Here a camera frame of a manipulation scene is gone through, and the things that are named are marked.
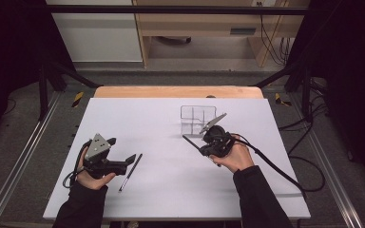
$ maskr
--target white table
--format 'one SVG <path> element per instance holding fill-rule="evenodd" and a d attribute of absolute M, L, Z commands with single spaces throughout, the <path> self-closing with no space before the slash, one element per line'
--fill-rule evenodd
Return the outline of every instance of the white table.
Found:
<path fill-rule="evenodd" d="M 123 161 L 143 157 L 124 191 L 125 176 L 109 185 L 104 218 L 111 220 L 240 219 L 239 197 L 226 168 L 218 168 L 183 139 L 182 105 L 213 105 L 227 113 L 220 125 L 237 132 L 260 149 L 286 174 L 296 179 L 275 119 L 264 99 L 93 98 L 70 148 L 64 169 L 49 200 L 44 218 L 55 219 L 68 189 L 62 180 L 74 166 L 83 143 L 100 133 L 117 138 L 108 158 Z M 260 157 L 252 154 L 290 219 L 310 217 L 299 190 Z"/>

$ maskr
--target metal bar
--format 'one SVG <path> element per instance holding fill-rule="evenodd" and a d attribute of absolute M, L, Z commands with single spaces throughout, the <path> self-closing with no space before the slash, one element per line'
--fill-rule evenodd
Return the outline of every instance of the metal bar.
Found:
<path fill-rule="evenodd" d="M 328 12 L 324 9 L 273 7 L 215 7 L 215 6 L 94 6 L 94 5 L 28 5 L 27 10 L 52 13 L 166 13 L 166 14 L 255 14 L 309 15 Z"/>
<path fill-rule="evenodd" d="M 292 94 L 290 94 L 289 96 L 293 101 L 295 109 L 301 116 L 300 101 L 296 96 L 293 96 Z M 363 227 L 357 211 L 355 210 L 351 200 L 349 199 L 345 188 L 340 182 L 340 179 L 337 176 L 334 167 L 331 165 L 330 160 L 328 159 L 324 149 L 322 148 L 321 143 L 319 142 L 316 132 L 313 129 L 310 130 L 308 140 L 310 145 L 313 147 L 313 151 L 318 161 L 318 164 L 325 175 L 328 186 L 330 187 L 333 197 L 336 200 L 336 205 L 338 206 L 339 211 L 342 214 L 346 224 L 349 228 Z"/>
<path fill-rule="evenodd" d="M 29 159 L 34 152 L 37 143 L 40 141 L 48 122 L 58 104 L 59 98 L 61 96 L 60 92 L 54 92 L 54 96 L 51 98 L 49 103 L 48 113 L 43 121 L 38 122 L 35 126 L 28 142 L 26 143 L 22 153 L 19 156 L 16 164 L 13 166 L 8 178 L 6 179 L 4 185 L 0 190 L 0 216 L 4 211 L 17 183 L 19 182 L 24 170 L 26 169 L 27 164 L 29 163 Z"/>

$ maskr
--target pencil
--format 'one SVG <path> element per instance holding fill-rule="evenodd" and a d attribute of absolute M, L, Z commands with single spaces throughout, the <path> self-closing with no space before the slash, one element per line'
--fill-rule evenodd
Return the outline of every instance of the pencil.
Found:
<path fill-rule="evenodd" d="M 135 163 L 133 164 L 131 171 L 129 172 L 128 176 L 126 176 L 126 179 L 124 180 L 123 184 L 121 185 L 120 190 L 118 190 L 119 192 L 122 192 L 122 191 L 123 191 L 123 189 L 124 189 L 124 187 L 125 187 L 126 183 L 128 182 L 129 178 L 131 177 L 132 172 L 135 170 L 135 167 L 136 167 L 136 165 L 138 164 L 138 162 L 139 162 L 139 160 L 141 159 L 141 157 L 142 157 L 142 154 L 140 154 L 140 155 L 139 155 L 138 159 L 137 159 L 137 160 L 135 161 Z"/>

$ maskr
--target person's left hand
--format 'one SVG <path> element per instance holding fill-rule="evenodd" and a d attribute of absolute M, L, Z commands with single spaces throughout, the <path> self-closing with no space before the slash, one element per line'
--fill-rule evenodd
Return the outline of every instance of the person's left hand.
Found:
<path fill-rule="evenodd" d="M 78 167 L 83 166 L 83 160 L 85 158 L 87 149 L 88 149 L 88 147 L 86 147 L 85 150 L 83 151 L 82 157 L 79 160 Z M 115 173 L 110 173 L 110 174 L 103 176 L 101 179 L 94 179 L 88 174 L 88 172 L 86 170 L 84 170 L 78 174 L 76 180 L 86 188 L 89 188 L 92 190 L 99 190 L 104 185 L 108 184 L 115 176 L 116 176 Z"/>

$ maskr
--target floor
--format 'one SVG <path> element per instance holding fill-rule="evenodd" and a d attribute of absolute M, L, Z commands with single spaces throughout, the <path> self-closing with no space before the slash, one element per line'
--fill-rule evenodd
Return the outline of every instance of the floor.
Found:
<path fill-rule="evenodd" d="M 190 44 L 155 39 L 146 68 L 135 64 L 99 70 L 81 67 L 80 73 L 104 85 L 249 86 L 281 68 L 272 60 L 264 68 L 257 67 L 245 38 L 193 37 Z M 278 126 L 301 118 L 298 111 L 300 91 L 286 93 L 283 89 L 286 79 L 277 80 L 262 90 Z M 0 208 L 0 227 L 47 227 L 51 224 L 51 221 L 42 218 L 42 214 L 88 98 L 94 94 L 94 89 L 68 77 L 66 80 L 65 92 L 50 90 L 49 96 L 57 99 L 57 105 L 50 113 L 48 125 L 40 129 L 41 135 L 34 138 L 36 144 L 30 148 L 25 145 L 39 126 L 38 86 L 29 85 L 10 95 L 8 114 L 0 123 L 0 191 L 10 196 L 3 200 L 4 206 Z M 79 91 L 84 91 L 84 97 L 76 108 L 71 107 Z M 292 105 L 277 103 L 276 94 L 283 102 Z M 316 98 L 314 107 L 324 107 L 324 101 L 317 92 L 312 92 L 312 98 Z M 280 132 L 288 151 L 304 135 L 308 126 L 302 123 Z M 25 151 L 32 153 L 25 156 Z M 346 146 L 337 133 L 329 110 L 323 108 L 316 112 L 312 130 L 292 155 L 306 158 L 331 174 L 320 191 L 307 194 L 312 217 L 303 220 L 301 227 L 365 227 L 365 169 L 361 163 L 348 160 Z M 323 165 L 324 156 L 328 167 Z M 17 175 L 18 179 L 9 180 L 12 181 L 12 190 L 3 188 L 7 186 L 7 178 L 12 177 L 12 168 L 20 166 L 19 158 L 23 158 L 24 169 Z M 296 159 L 291 162 L 301 184 L 307 188 L 320 185 L 320 174 L 313 166 Z"/>

